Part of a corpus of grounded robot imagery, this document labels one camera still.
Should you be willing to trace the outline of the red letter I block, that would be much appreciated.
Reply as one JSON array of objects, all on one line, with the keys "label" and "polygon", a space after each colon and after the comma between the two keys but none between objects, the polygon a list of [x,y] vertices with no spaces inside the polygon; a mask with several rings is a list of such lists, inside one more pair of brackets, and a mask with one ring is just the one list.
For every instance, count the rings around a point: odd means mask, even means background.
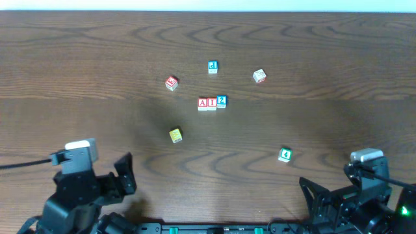
[{"label": "red letter I block", "polygon": [[215,97],[207,98],[207,110],[215,111],[217,109],[217,99]]}]

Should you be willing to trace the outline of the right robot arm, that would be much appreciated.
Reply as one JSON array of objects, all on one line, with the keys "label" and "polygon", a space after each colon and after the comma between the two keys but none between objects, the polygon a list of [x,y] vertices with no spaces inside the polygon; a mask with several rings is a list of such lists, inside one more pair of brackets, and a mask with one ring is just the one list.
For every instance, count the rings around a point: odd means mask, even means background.
[{"label": "right robot arm", "polygon": [[401,208],[387,207],[391,185],[415,193],[410,185],[389,177],[384,156],[353,159],[344,166],[350,186],[330,191],[304,177],[299,184],[304,193],[309,218],[298,233],[410,233],[415,221]]}]

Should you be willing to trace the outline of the red letter A block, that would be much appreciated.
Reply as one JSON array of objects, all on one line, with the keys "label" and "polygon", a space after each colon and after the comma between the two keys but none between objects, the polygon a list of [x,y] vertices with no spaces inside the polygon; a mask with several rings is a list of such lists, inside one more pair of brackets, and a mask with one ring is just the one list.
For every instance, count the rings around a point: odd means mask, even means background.
[{"label": "red letter A block", "polygon": [[198,111],[207,110],[207,98],[198,98]]}]

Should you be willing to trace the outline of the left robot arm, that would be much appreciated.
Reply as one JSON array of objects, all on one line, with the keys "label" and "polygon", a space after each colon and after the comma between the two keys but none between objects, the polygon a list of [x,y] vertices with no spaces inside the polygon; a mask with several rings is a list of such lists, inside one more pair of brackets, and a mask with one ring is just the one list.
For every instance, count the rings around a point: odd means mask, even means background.
[{"label": "left robot arm", "polygon": [[114,163],[118,175],[101,176],[93,170],[94,155],[89,147],[50,155],[53,165],[62,167],[53,178],[56,191],[45,202],[42,214],[29,218],[19,233],[90,233],[103,206],[121,203],[136,192],[131,153]]}]

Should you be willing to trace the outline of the blue number 2 block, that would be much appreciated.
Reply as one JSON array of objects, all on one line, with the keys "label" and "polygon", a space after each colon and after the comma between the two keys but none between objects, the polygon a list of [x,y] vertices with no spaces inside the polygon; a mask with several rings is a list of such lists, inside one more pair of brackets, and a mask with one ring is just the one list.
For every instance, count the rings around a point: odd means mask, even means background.
[{"label": "blue number 2 block", "polygon": [[218,109],[224,109],[227,107],[228,104],[228,97],[225,95],[217,96],[216,97],[216,105]]}]

